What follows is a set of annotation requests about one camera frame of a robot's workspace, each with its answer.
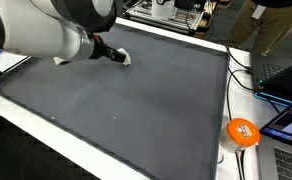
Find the gray mat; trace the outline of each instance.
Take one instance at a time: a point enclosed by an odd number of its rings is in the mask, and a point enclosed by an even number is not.
[[[132,66],[33,58],[0,78],[0,95],[150,178],[214,179],[226,54],[120,25],[101,36]]]

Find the electronic equipment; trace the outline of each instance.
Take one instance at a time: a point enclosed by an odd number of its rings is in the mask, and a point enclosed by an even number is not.
[[[94,33],[116,20],[115,0],[0,0],[0,49],[56,64],[106,56],[124,62],[125,53]]]
[[[260,130],[262,179],[292,179],[292,104]]]
[[[292,103],[292,60],[251,54],[255,97],[282,106]]]
[[[202,0],[196,2],[200,4],[194,4],[188,8],[187,2],[182,0],[140,0],[125,11],[124,17],[139,23],[194,36],[195,32],[208,31],[213,19],[212,14],[204,11],[209,2]],[[208,20],[207,25],[200,25],[202,19]]]

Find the person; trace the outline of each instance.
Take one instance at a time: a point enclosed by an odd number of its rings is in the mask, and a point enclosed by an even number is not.
[[[227,37],[227,46],[239,49],[258,28],[252,51],[267,55],[292,33],[292,0],[246,0]]]

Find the floor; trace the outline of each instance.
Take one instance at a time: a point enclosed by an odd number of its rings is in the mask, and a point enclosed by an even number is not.
[[[124,4],[123,1],[125,0],[116,0],[119,9],[118,12],[121,12],[122,10],[121,7]],[[226,40],[226,37],[234,24],[234,19],[236,19],[243,3],[244,0],[233,0],[232,4],[227,9],[219,8],[214,18],[214,28],[210,28],[209,33],[213,32],[213,34],[218,36],[221,40]],[[247,40],[247,42],[244,43],[243,49],[250,49],[254,44],[255,38],[256,32]],[[218,43],[218,40],[214,37],[212,37],[210,41]],[[272,53],[292,58],[292,34],[281,41],[270,54]]]

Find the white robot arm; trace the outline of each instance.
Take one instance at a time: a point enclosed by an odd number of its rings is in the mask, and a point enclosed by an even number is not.
[[[109,31],[116,20],[114,0],[0,0],[0,49],[56,64],[126,55],[93,33]]]

